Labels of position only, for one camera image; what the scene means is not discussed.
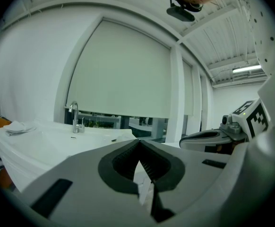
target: sink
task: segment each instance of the sink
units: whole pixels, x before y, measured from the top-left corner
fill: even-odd
[[[0,128],[0,156],[12,181],[22,192],[33,180],[66,158],[124,140],[136,139],[131,130],[85,128],[74,134],[72,125],[35,121],[36,130],[7,136]]]

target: ceiling light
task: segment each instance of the ceiling light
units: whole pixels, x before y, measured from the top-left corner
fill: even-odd
[[[247,71],[247,70],[256,70],[256,69],[261,69],[261,65],[258,65],[258,66],[249,66],[249,67],[243,67],[243,68],[233,69],[233,73],[242,72],[242,71]]]

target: white wall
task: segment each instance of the white wall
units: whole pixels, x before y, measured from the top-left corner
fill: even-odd
[[[213,89],[213,123],[212,128],[217,129],[222,122],[223,115],[232,113],[246,101],[257,99],[258,90],[262,85],[248,85],[239,87]]]
[[[4,31],[0,35],[0,113],[12,121],[30,121],[42,111],[44,119],[53,121],[65,64],[99,16],[84,7],[51,9]]]

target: white pillar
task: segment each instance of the white pillar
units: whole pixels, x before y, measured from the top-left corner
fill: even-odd
[[[171,48],[171,109],[168,120],[166,143],[179,142],[181,139],[184,107],[185,82],[183,60],[178,45]]]
[[[192,84],[193,84],[193,115],[188,115],[186,134],[194,134],[199,132],[200,120],[202,113],[202,91],[200,84],[199,70],[197,66],[192,68]]]
[[[202,131],[212,129],[212,106],[213,106],[213,88],[207,76],[201,78],[202,91]]]

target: chrome faucet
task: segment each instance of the chrome faucet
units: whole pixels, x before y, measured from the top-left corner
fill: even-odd
[[[72,112],[72,110],[75,110],[75,118],[72,121],[72,132],[77,134],[79,133],[79,129],[81,129],[81,132],[84,133],[85,126],[84,126],[84,117],[82,118],[82,124],[78,124],[78,118],[79,118],[79,107],[77,105],[76,101],[73,101],[71,105],[69,106],[68,112]]]

